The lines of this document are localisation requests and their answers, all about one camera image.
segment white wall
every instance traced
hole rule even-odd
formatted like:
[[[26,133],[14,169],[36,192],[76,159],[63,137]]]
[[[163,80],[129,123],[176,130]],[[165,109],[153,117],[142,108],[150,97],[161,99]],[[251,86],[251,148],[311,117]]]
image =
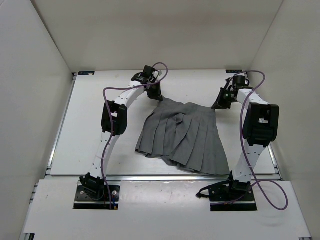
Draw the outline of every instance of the white wall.
[[[29,0],[0,0],[0,239],[20,236],[72,75]]]
[[[320,239],[320,1],[285,0],[251,68],[266,73],[259,92],[280,106],[273,145],[280,171]]]
[[[72,71],[247,69],[282,0],[32,0]]]

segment gray cloth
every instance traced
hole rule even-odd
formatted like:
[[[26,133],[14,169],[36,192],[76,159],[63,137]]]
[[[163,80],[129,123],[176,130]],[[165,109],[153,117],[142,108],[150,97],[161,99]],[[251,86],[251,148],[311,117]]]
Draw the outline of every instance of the gray cloth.
[[[210,175],[230,173],[219,138],[216,111],[163,98],[146,119],[135,150],[162,158],[182,170]]]

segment white panel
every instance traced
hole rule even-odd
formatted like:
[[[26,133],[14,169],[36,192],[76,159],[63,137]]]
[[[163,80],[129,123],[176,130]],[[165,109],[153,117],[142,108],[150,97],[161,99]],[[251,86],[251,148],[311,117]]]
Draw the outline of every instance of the white panel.
[[[77,76],[70,105],[55,154],[52,175],[85,175],[91,168],[101,142],[101,117],[104,105],[102,90],[105,87],[127,87],[135,71],[96,71],[95,75]],[[192,102],[211,107],[220,88],[232,74],[225,70],[170,70],[161,83],[162,94],[177,102]],[[109,100],[116,99],[121,91],[107,91]],[[158,102],[141,95],[128,110],[128,127],[120,136],[107,166],[108,175],[187,175],[162,159],[146,158],[135,152],[138,138],[146,118]],[[232,170],[241,155],[239,121],[241,104],[231,109],[217,110],[216,121],[229,167]],[[270,154],[265,150],[255,171],[274,174]]]
[[[282,0],[33,0],[72,71],[247,69]]]
[[[24,231],[34,240],[298,240],[310,237],[291,182],[278,182],[289,199],[278,211],[258,187],[258,211],[210,212],[196,193],[207,181],[121,182],[119,210],[73,209],[77,181],[42,180]],[[261,184],[276,206],[284,196],[271,183]]]
[[[72,75],[28,0],[0,0],[0,239],[16,240]]]
[[[280,107],[273,146],[280,171],[292,181],[312,239],[320,239],[319,67],[320,1],[285,0],[252,69],[266,73],[259,92]]]

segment white tabletop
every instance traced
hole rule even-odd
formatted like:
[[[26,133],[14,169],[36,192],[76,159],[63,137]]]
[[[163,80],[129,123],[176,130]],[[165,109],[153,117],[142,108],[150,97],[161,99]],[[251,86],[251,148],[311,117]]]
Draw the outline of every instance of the white tabletop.
[[[211,212],[195,194],[207,181],[122,181],[118,210],[73,209],[77,180],[41,180],[24,232],[34,240],[298,240],[310,233],[291,182],[278,183],[289,199],[278,211],[253,187],[257,211]],[[261,183],[273,203],[282,192]]]
[[[101,117],[105,87],[127,87],[132,76],[140,72],[96,71],[94,75],[78,75],[65,117],[53,160],[51,175],[79,176],[90,169],[101,143]],[[225,79],[232,74],[225,70],[170,70],[161,83],[163,96],[177,102],[192,102],[211,107]],[[109,90],[107,97],[114,100],[121,91]],[[192,175],[161,159],[146,158],[135,152],[144,122],[158,102],[147,94],[141,95],[128,110],[128,126],[120,137],[107,166],[108,175]],[[231,109],[217,110],[216,121],[230,170],[240,157],[239,118],[241,105],[233,103]],[[274,174],[274,164],[266,149],[255,167],[257,174]]]

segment gray skirt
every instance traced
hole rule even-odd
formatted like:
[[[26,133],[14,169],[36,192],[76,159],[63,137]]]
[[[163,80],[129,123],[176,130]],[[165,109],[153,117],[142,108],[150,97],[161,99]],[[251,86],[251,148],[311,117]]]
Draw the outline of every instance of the gray skirt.
[[[211,107],[163,98],[146,119],[135,150],[186,171],[230,173]]]

